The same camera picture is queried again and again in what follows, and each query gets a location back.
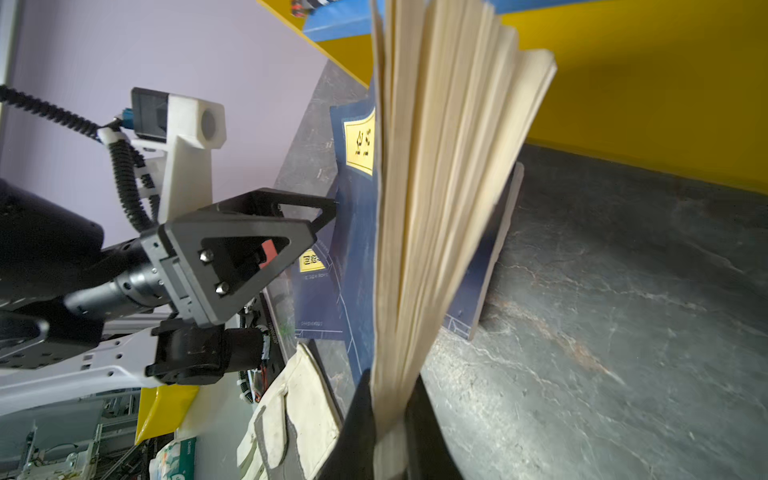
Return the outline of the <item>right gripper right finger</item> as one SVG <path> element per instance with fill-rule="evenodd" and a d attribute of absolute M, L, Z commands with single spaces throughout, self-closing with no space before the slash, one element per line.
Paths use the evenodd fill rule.
<path fill-rule="evenodd" d="M 463 478 L 442 435 L 429 395 L 418 377 L 405 415 L 407 444 L 406 479 Z"/>

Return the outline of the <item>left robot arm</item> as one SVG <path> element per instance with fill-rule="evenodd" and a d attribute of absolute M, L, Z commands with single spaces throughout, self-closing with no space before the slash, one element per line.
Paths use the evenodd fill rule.
<path fill-rule="evenodd" d="M 260 330 L 229 321 L 336 216 L 322 196 L 258 189 L 105 247 L 102 228 L 1 186 L 1 411 L 256 369 Z"/>

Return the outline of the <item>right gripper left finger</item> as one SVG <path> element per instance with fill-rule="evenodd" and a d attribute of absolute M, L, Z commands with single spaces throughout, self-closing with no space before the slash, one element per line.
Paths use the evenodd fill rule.
<path fill-rule="evenodd" d="M 318 479 L 373 479 L 376 423 L 370 390 L 371 371 L 360 378 L 343 427 Z"/>

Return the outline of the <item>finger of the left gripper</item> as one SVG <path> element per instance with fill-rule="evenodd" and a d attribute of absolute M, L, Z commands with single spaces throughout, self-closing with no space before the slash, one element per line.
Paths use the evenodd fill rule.
<path fill-rule="evenodd" d="M 260 188 L 217 202 L 212 205 L 212 210 L 284 218 L 283 206 L 316 210 L 317 215 L 310 222 L 313 231 L 325 227 L 337 214 L 337 203 L 332 198 L 271 188 Z"/>

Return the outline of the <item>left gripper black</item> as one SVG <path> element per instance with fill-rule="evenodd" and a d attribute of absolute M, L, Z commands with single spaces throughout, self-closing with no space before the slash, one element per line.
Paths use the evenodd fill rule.
<path fill-rule="evenodd" d="M 226 323 L 316 240 L 304 219 L 192 212 L 155 232 L 155 266 L 136 238 L 105 251 L 106 281 L 65 295 L 63 322 L 105 323 L 171 303 L 199 327 Z"/>

